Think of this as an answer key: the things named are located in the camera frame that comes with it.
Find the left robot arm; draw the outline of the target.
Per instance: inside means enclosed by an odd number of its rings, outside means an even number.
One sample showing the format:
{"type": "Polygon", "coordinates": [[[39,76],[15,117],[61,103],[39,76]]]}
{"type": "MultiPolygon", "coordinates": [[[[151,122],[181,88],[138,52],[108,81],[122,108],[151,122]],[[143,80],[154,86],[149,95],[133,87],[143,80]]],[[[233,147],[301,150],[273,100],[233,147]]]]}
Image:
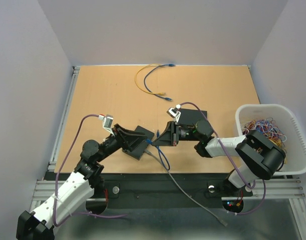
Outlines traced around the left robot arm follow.
{"type": "Polygon", "coordinates": [[[56,229],[91,196],[104,191],[100,162],[119,149],[133,151],[147,139],[143,132],[125,129],[118,124],[102,143],[88,140],[82,146],[80,160],[62,185],[55,185],[54,193],[31,212],[24,211],[18,219],[16,238],[19,240],[53,240],[56,229]]]}

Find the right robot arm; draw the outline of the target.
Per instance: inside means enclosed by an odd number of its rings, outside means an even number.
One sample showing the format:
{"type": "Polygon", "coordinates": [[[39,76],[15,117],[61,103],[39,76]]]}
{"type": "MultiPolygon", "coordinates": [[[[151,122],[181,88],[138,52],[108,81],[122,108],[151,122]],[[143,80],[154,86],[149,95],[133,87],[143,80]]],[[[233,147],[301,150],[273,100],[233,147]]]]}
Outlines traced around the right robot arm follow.
{"type": "Polygon", "coordinates": [[[242,165],[234,166],[222,184],[228,195],[236,194],[246,184],[251,185],[257,179],[270,180],[286,157],[284,150],[256,130],[233,138],[219,138],[214,134],[206,120],[199,120],[194,125],[179,125],[169,121],[152,145],[174,147],[179,141],[196,141],[194,148],[201,157],[239,157],[242,165]]]}

